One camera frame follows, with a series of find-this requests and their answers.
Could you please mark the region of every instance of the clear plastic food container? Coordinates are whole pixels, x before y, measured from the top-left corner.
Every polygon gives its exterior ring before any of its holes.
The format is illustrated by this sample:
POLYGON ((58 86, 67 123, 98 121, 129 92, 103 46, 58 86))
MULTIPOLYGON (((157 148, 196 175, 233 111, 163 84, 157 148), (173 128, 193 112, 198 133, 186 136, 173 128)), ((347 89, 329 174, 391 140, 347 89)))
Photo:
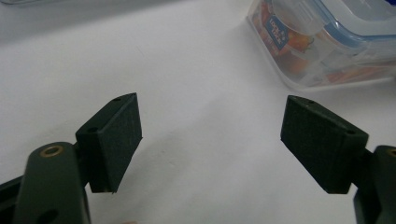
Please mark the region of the clear plastic food container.
POLYGON ((256 0, 248 19, 294 89, 396 75, 391 0, 256 0))

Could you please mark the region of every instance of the transparent lid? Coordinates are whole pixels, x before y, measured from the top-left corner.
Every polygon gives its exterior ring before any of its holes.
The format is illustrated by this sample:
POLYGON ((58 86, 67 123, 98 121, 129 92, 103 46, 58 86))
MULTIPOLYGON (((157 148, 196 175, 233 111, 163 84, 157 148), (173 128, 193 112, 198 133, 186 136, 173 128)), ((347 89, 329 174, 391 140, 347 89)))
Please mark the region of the transparent lid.
POLYGON ((355 35, 396 35, 393 0, 318 0, 355 35))

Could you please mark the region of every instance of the white table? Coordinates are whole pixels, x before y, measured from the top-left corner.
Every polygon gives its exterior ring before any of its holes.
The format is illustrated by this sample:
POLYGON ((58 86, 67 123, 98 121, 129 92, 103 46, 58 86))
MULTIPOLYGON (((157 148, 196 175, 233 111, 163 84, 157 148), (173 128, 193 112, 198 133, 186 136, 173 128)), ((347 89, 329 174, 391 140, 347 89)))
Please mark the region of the white table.
POLYGON ((251 1, 59 0, 0 5, 0 182, 29 154, 137 92, 144 139, 92 221, 352 224, 356 188, 328 195, 279 140, 287 95, 396 146, 394 80, 288 89, 246 21, 251 1))

